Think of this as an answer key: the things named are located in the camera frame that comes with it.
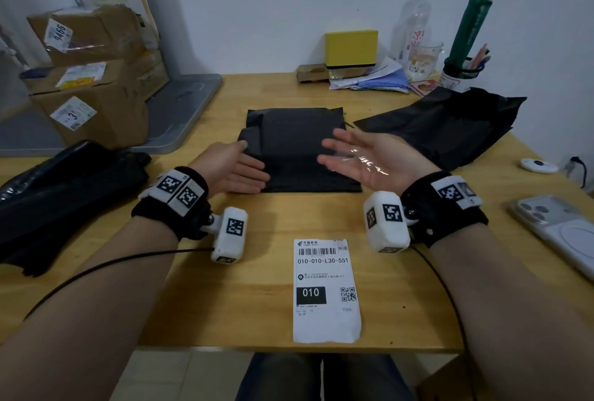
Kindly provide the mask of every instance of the cable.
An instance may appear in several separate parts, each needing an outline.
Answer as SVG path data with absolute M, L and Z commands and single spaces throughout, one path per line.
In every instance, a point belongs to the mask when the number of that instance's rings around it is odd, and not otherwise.
M 80 279 L 83 276 L 86 276 L 87 274 L 90 274 L 90 273 L 93 273 L 93 272 L 95 272 L 97 270 L 100 270 L 101 268 L 105 268 L 105 267 L 108 267 L 110 265 L 114 265 L 115 263 L 126 262 L 128 260 L 134 260 L 134 259 L 143 258 L 143 257 L 151 257 L 153 255 L 179 254 L 181 252 L 213 251 L 213 250 L 214 250 L 214 248 L 195 248 L 195 249 L 175 249 L 173 251 L 142 252 L 141 254 L 126 255 L 124 257 L 119 257 L 117 259 L 108 260 L 107 262 L 100 263 L 99 265 L 95 265 L 94 267 L 91 267 L 91 268 L 89 268 L 87 270 L 81 271 L 80 273 L 75 274 L 70 279 L 66 279 L 64 282 L 62 282 L 62 284 L 58 285 L 54 290 L 52 290 L 47 295 L 45 295 L 41 299 L 41 301 L 39 301 L 35 305 L 35 307 L 33 307 L 29 311 L 29 313 L 25 317 L 25 320 L 28 317 L 30 317 L 31 314 L 41 306 L 41 304 L 43 304 L 44 302 L 46 302 L 49 298 L 51 298 L 52 296 L 54 296 L 57 292 L 59 292 L 60 290 L 62 290 L 64 287 L 67 287 L 72 282 Z
M 429 259 L 427 259 L 427 257 L 425 256 L 425 254 L 423 254 L 422 252 L 420 252 L 414 246 L 411 246 L 411 249 L 414 249 L 416 251 L 416 253 L 420 255 L 421 259 L 423 259 L 425 261 L 425 263 L 429 266 L 429 268 L 431 268 L 431 270 L 433 270 L 433 272 L 435 273 L 435 276 L 437 276 L 437 279 L 439 279 L 442 287 L 444 288 L 445 293 L 447 294 L 447 297 L 450 300 L 451 306 L 454 308 L 454 313 L 456 314 L 456 320 L 458 321 L 458 327 L 460 328 L 460 335 L 462 336 L 462 346 L 464 347 L 464 364 L 466 366 L 466 375 L 468 376 L 468 383 L 471 386 L 472 401 L 477 401 L 476 392 L 475 392 L 475 385 L 472 382 L 471 355 L 469 353 L 468 340 L 466 338 L 466 330 L 464 329 L 464 324 L 462 322 L 462 317 L 460 316 L 460 313 L 458 312 L 458 308 L 456 307 L 456 303 L 454 302 L 454 298 L 452 297 L 452 295 L 450 293 L 450 290 L 448 289 L 445 281 L 441 278 L 441 275 L 435 269 L 435 267 L 429 261 Z
M 583 160 L 580 157 L 571 157 L 569 159 L 569 161 L 579 163 L 580 165 L 582 165 L 584 167 L 584 178 L 582 180 L 582 186 L 580 188 L 585 188 L 586 187 L 586 178 L 588 177 L 588 168 L 586 168 L 586 164 L 583 162 Z

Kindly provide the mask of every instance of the smartphone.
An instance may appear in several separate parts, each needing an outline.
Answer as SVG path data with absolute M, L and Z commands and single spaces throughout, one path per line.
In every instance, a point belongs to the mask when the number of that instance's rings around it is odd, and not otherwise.
M 552 195 L 514 201 L 510 213 L 594 282 L 594 225 Z

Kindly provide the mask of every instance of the wristband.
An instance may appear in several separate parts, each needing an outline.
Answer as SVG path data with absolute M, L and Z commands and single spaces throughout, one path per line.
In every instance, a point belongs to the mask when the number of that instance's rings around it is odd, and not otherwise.
M 178 240 L 198 240 L 205 233 L 200 227 L 209 221 L 209 186 L 195 170 L 178 166 L 161 174 L 144 190 L 140 202 L 132 210 L 132 217 L 142 216 L 164 223 Z
M 439 171 L 420 178 L 402 194 L 406 216 L 418 222 L 411 232 L 430 248 L 436 241 L 476 223 L 489 220 L 480 209 L 482 200 L 461 176 Z

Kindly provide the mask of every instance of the folded black plastic bag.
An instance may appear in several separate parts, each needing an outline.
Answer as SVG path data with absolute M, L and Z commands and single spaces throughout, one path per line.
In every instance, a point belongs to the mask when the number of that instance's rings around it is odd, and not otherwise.
M 484 89 L 437 87 L 402 109 L 355 121 L 365 132 L 397 135 L 434 164 L 452 171 L 473 162 L 512 129 L 525 97 Z
M 83 141 L 0 187 L 0 263 L 40 276 L 92 217 L 138 193 L 145 153 Z
M 332 130 L 345 128 L 342 109 L 248 110 L 239 140 L 248 142 L 245 153 L 263 161 L 270 174 L 263 192 L 360 192 L 361 185 L 329 171 L 317 162 Z

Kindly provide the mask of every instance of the leg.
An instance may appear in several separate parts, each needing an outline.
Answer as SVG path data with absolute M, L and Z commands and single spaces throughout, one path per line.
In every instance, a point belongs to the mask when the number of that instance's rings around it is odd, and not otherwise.
M 413 401 L 388 354 L 324 354 L 326 401 Z
M 235 401 L 320 401 L 321 354 L 256 353 Z

